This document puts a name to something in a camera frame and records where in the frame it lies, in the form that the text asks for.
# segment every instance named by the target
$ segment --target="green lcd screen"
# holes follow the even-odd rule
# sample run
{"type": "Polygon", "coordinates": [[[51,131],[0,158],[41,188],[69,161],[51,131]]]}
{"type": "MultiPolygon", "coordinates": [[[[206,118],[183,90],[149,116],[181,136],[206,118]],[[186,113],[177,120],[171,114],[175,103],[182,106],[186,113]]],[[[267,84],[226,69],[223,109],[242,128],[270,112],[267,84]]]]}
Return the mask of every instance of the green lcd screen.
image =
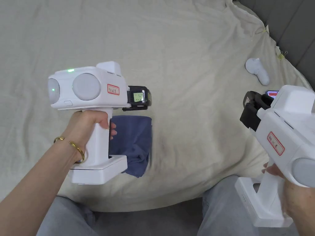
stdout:
{"type": "Polygon", "coordinates": [[[134,93],[134,101],[135,102],[144,101],[143,93],[134,93]]]}

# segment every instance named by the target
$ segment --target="beige sheet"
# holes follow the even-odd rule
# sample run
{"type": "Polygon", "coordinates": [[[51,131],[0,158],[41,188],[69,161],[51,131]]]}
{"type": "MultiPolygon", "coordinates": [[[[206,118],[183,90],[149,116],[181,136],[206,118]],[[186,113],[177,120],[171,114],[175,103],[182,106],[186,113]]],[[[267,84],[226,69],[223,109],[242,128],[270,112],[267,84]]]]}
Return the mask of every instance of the beige sheet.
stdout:
{"type": "Polygon", "coordinates": [[[60,190],[96,211],[164,207],[228,175],[258,175],[266,154],[239,121],[245,93],[309,87],[277,58],[263,23],[231,0],[6,0],[0,11],[1,199],[72,113],[49,105],[47,78],[57,70],[114,60],[129,85],[152,92],[149,110],[125,113],[153,119],[145,175],[100,186],[66,179],[60,190]],[[245,70],[250,57],[262,59],[269,86],[245,70]]]}

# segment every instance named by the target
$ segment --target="gray pants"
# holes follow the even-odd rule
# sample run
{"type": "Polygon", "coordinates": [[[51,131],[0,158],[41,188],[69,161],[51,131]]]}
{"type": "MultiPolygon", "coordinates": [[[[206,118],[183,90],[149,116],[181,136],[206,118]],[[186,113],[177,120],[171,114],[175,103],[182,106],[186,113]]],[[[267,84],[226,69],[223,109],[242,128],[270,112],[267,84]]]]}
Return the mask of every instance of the gray pants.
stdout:
{"type": "MultiPolygon", "coordinates": [[[[254,227],[234,188],[236,180],[237,176],[229,176],[204,193],[203,221],[198,236],[298,235],[294,224],[289,228],[254,227]]],[[[37,235],[98,236],[91,228],[94,221],[93,212],[84,205],[67,198],[56,197],[37,235]]]]}

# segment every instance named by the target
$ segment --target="blue towel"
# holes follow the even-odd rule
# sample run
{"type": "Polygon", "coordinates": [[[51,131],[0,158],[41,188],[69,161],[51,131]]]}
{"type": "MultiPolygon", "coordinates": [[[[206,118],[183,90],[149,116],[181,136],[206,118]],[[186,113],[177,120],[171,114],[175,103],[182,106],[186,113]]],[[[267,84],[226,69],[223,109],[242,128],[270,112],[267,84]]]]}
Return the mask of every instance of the blue towel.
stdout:
{"type": "Polygon", "coordinates": [[[109,142],[111,155],[126,155],[127,174],[143,176],[152,147],[152,119],[146,116],[117,115],[111,119],[117,135],[109,142]]]}

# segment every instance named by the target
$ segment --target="white handheld device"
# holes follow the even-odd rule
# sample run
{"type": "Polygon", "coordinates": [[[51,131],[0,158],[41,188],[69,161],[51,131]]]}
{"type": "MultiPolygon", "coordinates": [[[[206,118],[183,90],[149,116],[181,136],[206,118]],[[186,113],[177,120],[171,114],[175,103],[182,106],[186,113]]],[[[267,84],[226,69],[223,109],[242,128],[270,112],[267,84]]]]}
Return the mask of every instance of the white handheld device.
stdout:
{"type": "MultiPolygon", "coordinates": [[[[315,93],[285,85],[275,99],[247,92],[241,122],[292,183],[315,187],[315,93]]],[[[281,209],[284,180],[267,172],[262,179],[240,177],[235,188],[257,227],[288,227],[293,221],[281,209]],[[253,188],[260,183],[258,192],[253,188]]]]}
{"type": "Polygon", "coordinates": [[[270,83],[269,75],[259,58],[249,58],[245,63],[245,68],[249,73],[256,75],[262,85],[267,86],[270,83]]]}
{"type": "MultiPolygon", "coordinates": [[[[113,61],[57,71],[49,76],[48,91],[53,108],[105,111],[108,123],[114,108],[145,110],[151,105],[150,91],[127,86],[119,64],[113,61]]],[[[109,155],[109,137],[109,129],[95,124],[86,144],[86,161],[74,164],[69,172],[73,183],[104,184],[127,169],[125,155],[109,155]]]]}

